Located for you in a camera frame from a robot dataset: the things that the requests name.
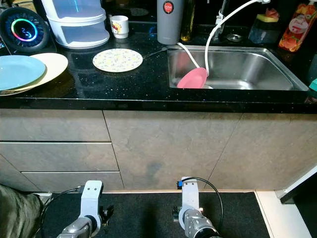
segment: stack of plates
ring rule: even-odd
[[[0,57],[0,96],[22,93],[59,76],[67,68],[65,56],[44,53]]]

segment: floral plate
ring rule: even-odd
[[[142,56],[129,49],[111,49],[98,53],[93,58],[93,64],[107,72],[126,72],[142,64]]]

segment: cloth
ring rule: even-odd
[[[22,194],[0,184],[0,238],[33,238],[43,204],[35,194]]]

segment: mug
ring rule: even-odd
[[[115,38],[124,39],[129,34],[129,18],[126,16],[110,17],[111,30]]]

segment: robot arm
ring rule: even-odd
[[[196,179],[182,184],[182,208],[179,211],[179,224],[188,238],[217,238],[218,231],[211,221],[199,211],[199,192]]]
[[[64,228],[57,238],[90,238],[100,230],[99,198],[103,183],[98,180],[86,182],[81,196],[80,215],[76,221]]]

